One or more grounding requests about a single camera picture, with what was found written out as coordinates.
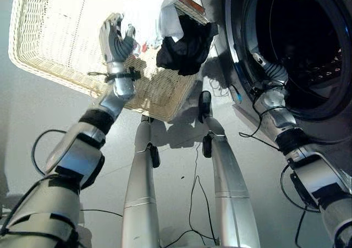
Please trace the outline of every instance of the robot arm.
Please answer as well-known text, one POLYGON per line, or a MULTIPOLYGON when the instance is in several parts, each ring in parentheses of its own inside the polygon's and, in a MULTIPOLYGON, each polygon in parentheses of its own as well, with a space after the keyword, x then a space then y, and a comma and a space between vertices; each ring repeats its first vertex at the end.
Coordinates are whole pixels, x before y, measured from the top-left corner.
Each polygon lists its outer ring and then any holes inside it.
POLYGON ((285 155, 293 170, 291 180, 303 202, 320 210, 335 247, 352 247, 352 185, 297 125, 285 107, 286 94, 284 84, 274 82, 255 101, 262 130, 285 155))
POLYGON ((135 95, 135 74, 123 62, 133 49, 134 28, 120 34, 122 16, 111 15, 100 29, 110 81, 107 91, 73 125, 50 154, 46 177, 36 182, 7 217, 0 247, 78 247, 80 190, 104 164, 100 148, 123 106, 135 95))

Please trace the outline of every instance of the black cable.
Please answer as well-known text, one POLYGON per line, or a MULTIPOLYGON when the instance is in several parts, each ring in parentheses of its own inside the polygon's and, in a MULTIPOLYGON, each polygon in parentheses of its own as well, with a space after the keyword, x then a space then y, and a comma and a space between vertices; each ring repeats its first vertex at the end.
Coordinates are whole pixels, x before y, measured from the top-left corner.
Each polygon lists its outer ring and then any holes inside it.
POLYGON ((211 216, 210 216, 210 208, 209 208, 209 202, 208 202, 208 198, 207 198, 207 195, 205 194, 205 190, 202 186, 202 184, 200 183, 200 177, 197 175, 198 177, 198 183, 200 185, 200 188, 202 189, 203 191, 203 195, 204 195, 204 198, 205 198, 205 201, 207 203, 207 210, 208 210, 208 218, 209 218, 209 225, 210 225, 210 231, 211 231, 211 235, 213 237, 213 240, 214 240, 214 244, 216 244, 216 238, 215 238, 215 235, 214 235, 214 229, 213 229, 213 224, 211 222, 211 216))
POLYGON ((304 215, 306 215, 306 212, 307 212, 307 206, 304 208, 304 211, 302 213, 302 216, 299 220, 299 223, 298 223, 298 227, 297 227, 297 231, 296 231, 296 236, 295 236, 295 245, 298 247, 298 248, 302 248, 299 244, 298 244, 298 236, 299 236, 299 232, 301 230, 301 226, 302 226, 302 222, 303 222, 303 219, 304 219, 304 215))
POLYGON ((281 172, 281 176, 280 176, 280 186, 281 186, 281 191, 284 194, 284 196, 286 197, 286 199, 291 202, 292 205, 296 206, 297 208, 299 208, 300 210, 304 210, 304 211, 308 211, 308 212, 313 212, 313 213, 320 213, 319 210, 308 210, 305 207, 302 207, 300 205, 298 205, 296 202, 294 202, 286 193, 285 188, 284 188, 284 184, 283 184, 283 178, 284 178, 284 174, 286 172, 286 170, 289 168, 289 165, 286 165, 284 167, 284 169, 281 172))
POLYGON ((189 213, 188 213, 188 224, 189 224, 189 227, 195 232, 195 233, 198 233, 200 236, 204 237, 204 238, 207 238, 207 239, 212 239, 214 241, 214 244, 216 243, 216 239, 215 239, 215 236, 214 236, 214 232, 213 232, 213 226, 212 226, 212 222, 211 222, 211 217, 210 217, 210 209, 209 209, 209 204, 208 204, 208 198, 205 194, 205 192, 203 191, 203 194, 205 196, 205 199, 207 201, 207 209, 208 209, 208 215, 209 215, 209 223, 210 223, 210 228, 212 230, 212 238, 211 237, 208 237, 208 236, 205 236, 203 234, 201 234, 200 232, 198 232, 197 230, 195 230, 192 225, 191 225, 191 213, 192 213, 192 204, 193 204, 193 192, 194 192, 194 188, 195 188, 195 184, 196 184, 196 180, 197 180, 197 161, 198 161, 198 156, 199 156, 199 152, 198 152, 198 148, 199 146, 201 145, 201 143, 198 144, 197 148, 196 148, 196 152, 197 152, 197 155, 196 155, 196 160, 195 160, 195 168, 194 168, 194 178, 193 178, 193 184, 192 184, 192 189, 191 189, 191 201, 190 201, 190 207, 189 207, 189 213))
POLYGON ((112 211, 105 211, 105 210, 98 210, 98 209, 88 209, 88 210, 84 209, 84 210, 81 210, 81 211, 99 211, 99 212, 105 212, 105 213, 114 214, 114 215, 117 215, 117 216, 119 216, 121 218, 123 217, 121 214, 115 213, 115 212, 112 212, 112 211))
POLYGON ((6 234, 9 234, 9 235, 21 235, 21 236, 39 236, 39 237, 45 237, 45 238, 52 239, 52 240, 57 241, 59 243, 63 242, 63 240, 60 239, 58 236, 55 236, 55 235, 49 234, 49 233, 11 232, 11 231, 7 231, 6 234))
POLYGON ((57 129, 49 129, 49 130, 46 130, 44 132, 42 132, 38 137, 37 139, 35 140, 34 144, 33 144, 33 147, 32 147, 32 151, 31 151, 31 160, 32 160, 32 164, 35 168, 35 170, 41 174, 43 177, 45 176, 45 173, 39 168, 39 166, 37 165, 37 162, 35 160, 35 150, 36 150, 36 147, 37 147, 37 144, 38 142, 40 141, 40 139, 47 133, 50 133, 50 132, 57 132, 57 133, 61 133, 61 134, 65 134, 66 131, 63 131, 63 130, 57 130, 57 129))
POLYGON ((177 242, 182 238, 183 235, 185 235, 186 233, 189 233, 189 232, 194 232, 194 231, 193 231, 193 230, 187 230, 187 231, 183 232, 183 233, 180 235, 179 238, 177 238, 175 241, 173 241, 172 243, 168 244, 168 245, 165 246, 164 248, 167 248, 167 247, 169 247, 169 246, 171 246, 171 245, 177 243, 177 242))
POLYGON ((252 104, 252 107, 254 109, 254 111, 259 115, 259 124, 258 124, 258 127, 257 129, 252 133, 252 134, 246 134, 246 133, 242 133, 242 132, 239 132, 239 136, 243 137, 243 138, 253 138, 259 142, 262 142, 263 144, 266 144, 267 146, 270 146, 271 148, 274 148, 276 149, 277 151, 280 152, 280 148, 277 148, 276 146, 273 146, 257 137, 254 137, 254 135, 260 130, 260 127, 262 125, 262 121, 263 121, 263 115, 269 111, 272 111, 274 109, 281 109, 281 108, 286 108, 285 106, 278 106, 278 107, 274 107, 274 108, 270 108, 270 109, 267 109, 266 111, 262 112, 261 114, 256 110, 256 108, 254 107, 254 104, 255 104, 255 100, 253 101, 253 104, 252 104))
POLYGON ((21 199, 17 202, 17 204, 15 205, 15 207, 11 210, 10 214, 6 217, 6 220, 4 222, 4 224, 2 225, 1 229, 0 229, 0 235, 5 235, 7 233, 7 225, 9 224, 10 220, 12 219, 13 215, 15 214, 15 212, 17 211, 17 209, 20 207, 20 205, 23 203, 23 201, 29 196, 29 194, 31 194, 31 192, 33 191, 33 189, 35 189, 43 180, 46 179, 50 179, 50 178, 57 178, 58 175, 54 174, 54 175, 49 175, 45 178, 42 178, 41 180, 38 180, 22 197, 21 199))

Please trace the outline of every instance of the black garment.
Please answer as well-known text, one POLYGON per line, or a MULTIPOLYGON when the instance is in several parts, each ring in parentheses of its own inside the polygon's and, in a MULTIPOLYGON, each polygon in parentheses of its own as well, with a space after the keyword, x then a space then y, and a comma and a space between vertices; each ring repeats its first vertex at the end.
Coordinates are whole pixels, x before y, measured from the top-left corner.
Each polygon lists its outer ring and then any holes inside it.
POLYGON ((184 36, 177 43, 165 37, 156 57, 158 67, 179 70, 179 75, 196 74, 207 59, 213 36, 218 34, 216 23, 202 25, 187 15, 180 16, 184 36))

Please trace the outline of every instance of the white towel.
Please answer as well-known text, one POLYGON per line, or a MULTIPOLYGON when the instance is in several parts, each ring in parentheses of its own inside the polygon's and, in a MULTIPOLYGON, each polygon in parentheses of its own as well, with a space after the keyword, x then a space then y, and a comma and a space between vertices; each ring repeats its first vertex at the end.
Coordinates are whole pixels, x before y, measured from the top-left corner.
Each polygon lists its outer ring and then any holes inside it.
POLYGON ((173 3, 177 0, 135 0, 124 12, 121 23, 122 36, 128 25, 136 28, 135 41, 143 46, 158 47, 165 36, 172 36, 177 42, 183 37, 183 30, 173 3))

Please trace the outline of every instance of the wicker laundry basket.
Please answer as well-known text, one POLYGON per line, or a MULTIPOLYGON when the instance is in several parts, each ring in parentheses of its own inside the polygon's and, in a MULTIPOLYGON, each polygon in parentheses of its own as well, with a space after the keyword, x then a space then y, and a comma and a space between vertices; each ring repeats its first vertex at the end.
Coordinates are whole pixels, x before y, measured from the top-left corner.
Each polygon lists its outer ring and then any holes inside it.
MULTIPOLYGON (((9 57, 19 68, 85 94, 99 95, 106 89, 98 41, 100 25, 111 12, 122 12, 133 0, 13 0, 9 32, 9 57)), ((198 22, 206 18, 182 2, 179 14, 198 22)), ((196 75, 156 67, 157 49, 139 58, 129 57, 127 67, 141 71, 137 94, 125 107, 153 118, 169 121, 187 98, 196 75)))

